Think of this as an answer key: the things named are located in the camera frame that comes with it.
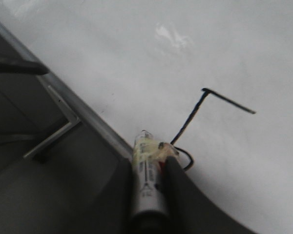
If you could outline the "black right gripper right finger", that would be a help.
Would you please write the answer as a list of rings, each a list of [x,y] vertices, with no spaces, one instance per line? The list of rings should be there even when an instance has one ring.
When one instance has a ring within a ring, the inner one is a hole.
[[[164,191],[174,234],[253,234],[254,231],[230,217],[186,175],[177,159],[164,164]]]

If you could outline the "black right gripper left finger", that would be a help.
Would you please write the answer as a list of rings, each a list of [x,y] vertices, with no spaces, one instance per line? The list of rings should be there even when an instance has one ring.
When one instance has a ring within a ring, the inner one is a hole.
[[[0,73],[45,75],[49,69],[41,63],[23,61],[13,63],[0,62]]]

